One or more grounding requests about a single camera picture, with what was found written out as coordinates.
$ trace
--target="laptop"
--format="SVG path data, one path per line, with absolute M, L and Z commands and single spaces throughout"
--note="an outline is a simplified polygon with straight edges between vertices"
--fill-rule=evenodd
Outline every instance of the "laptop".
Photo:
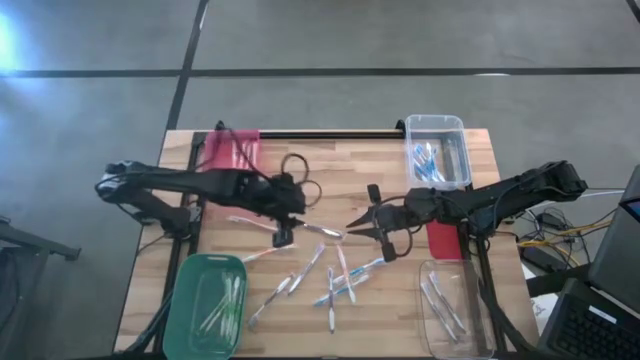
M 640 359 L 637 313 L 640 166 L 634 169 L 586 281 L 565 283 L 538 349 L 577 359 Z

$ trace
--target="wooden table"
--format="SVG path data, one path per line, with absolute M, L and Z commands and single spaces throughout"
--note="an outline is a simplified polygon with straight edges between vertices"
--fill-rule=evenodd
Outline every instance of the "wooden table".
M 169 131 L 159 166 L 184 169 L 193 131 Z M 466 140 L 475 187 L 499 181 L 499 173 L 486 129 L 466 130 Z M 303 217 L 312 224 L 344 229 L 370 205 L 366 185 L 380 185 L 383 198 L 406 193 L 404 142 L 402 140 L 261 140 L 261 168 L 267 174 L 279 171 L 288 152 L 303 154 L 311 167 L 310 178 L 322 185 L 322 200 Z M 308 198 L 317 192 L 305 189 Z M 180 194 L 157 192 L 177 206 Z M 207 204 L 198 252 L 246 256 L 271 244 L 270 234 L 250 225 L 225 220 L 228 209 Z M 140 246 L 157 238 L 159 227 L 144 229 Z M 310 304 L 326 292 L 326 268 L 339 269 L 336 251 L 329 246 L 299 289 L 290 297 L 276 299 L 264 312 L 254 332 L 243 330 L 237 356 L 426 356 L 421 345 L 420 311 L 416 304 L 416 277 L 420 264 L 431 259 L 426 234 L 417 235 L 413 251 L 384 268 L 356 289 L 358 302 L 348 296 L 336 301 L 336 334 L 327 331 L 326 308 Z M 250 290 L 245 316 L 248 319 L 278 283 L 299 271 L 309 260 L 320 235 L 296 230 L 298 249 L 249 263 Z M 407 244 L 406 233 L 394 234 L 398 251 Z M 498 302 L 525 338 L 535 344 L 536 323 L 514 239 L 496 236 L 489 259 Z M 167 271 L 171 240 L 149 247 L 135 263 L 116 349 L 128 346 L 158 309 Z M 347 237 L 345 254 L 350 267 L 381 256 L 379 246 L 364 237 Z

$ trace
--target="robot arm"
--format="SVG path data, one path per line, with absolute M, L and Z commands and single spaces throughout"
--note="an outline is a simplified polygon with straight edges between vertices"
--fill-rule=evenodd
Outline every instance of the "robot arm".
M 195 172 L 121 161 L 107 165 L 95 190 L 108 203 L 129 204 L 159 220 L 162 228 L 175 238 L 186 238 L 191 234 L 191 211 L 168 205 L 150 190 L 200 195 L 222 206 L 240 207 L 276 220 L 278 231 L 273 235 L 274 247 L 293 242 L 292 229 L 299 220 L 290 214 L 304 214 L 306 207 L 302 188 L 294 183 L 289 173 L 266 178 L 252 170 Z
M 547 163 L 540 168 L 472 191 L 413 188 L 401 197 L 404 199 L 401 206 L 386 203 L 396 197 L 381 201 L 378 186 L 369 185 L 369 197 L 374 205 L 347 227 L 371 222 L 373 228 L 352 230 L 349 233 L 379 241 L 385 261 L 389 262 L 398 257 L 387 236 L 392 231 L 408 230 L 433 220 L 457 225 L 466 219 L 471 235 L 490 236 L 506 217 L 543 201 L 573 201 L 586 189 L 587 183 L 580 179 L 573 165 L 566 161 Z

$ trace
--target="red cloth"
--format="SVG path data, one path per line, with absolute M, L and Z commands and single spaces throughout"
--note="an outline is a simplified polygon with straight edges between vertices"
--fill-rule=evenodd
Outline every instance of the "red cloth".
M 258 130 L 239 130 L 234 134 L 240 146 L 256 168 L 260 168 L 260 132 Z M 209 169 L 249 169 L 249 164 L 242 156 L 240 149 L 229 131 L 212 131 L 207 135 L 204 144 L 204 159 Z
M 242 150 L 253 165 L 260 169 L 260 132 L 258 130 L 234 130 L 240 142 Z M 236 144 L 236 141 L 227 130 L 212 131 L 207 135 L 204 143 L 204 159 L 206 164 L 203 171 L 210 169 L 250 169 Z M 226 218 L 227 216 L 241 216 L 251 220 L 268 223 L 264 218 L 256 214 L 234 207 L 224 207 L 208 204 L 210 211 L 205 212 L 205 218 Z
M 432 221 L 427 224 L 429 251 L 434 259 L 462 259 L 458 229 L 453 225 Z

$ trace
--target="clear plastic bin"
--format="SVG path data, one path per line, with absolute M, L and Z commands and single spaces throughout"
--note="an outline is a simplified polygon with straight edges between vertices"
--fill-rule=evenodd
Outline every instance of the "clear plastic bin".
M 451 115 L 411 115 L 405 125 L 409 188 L 455 190 L 471 183 L 462 120 Z
M 420 266 L 418 279 L 425 350 L 439 359 L 491 358 L 491 318 L 478 292 L 473 263 L 428 260 Z

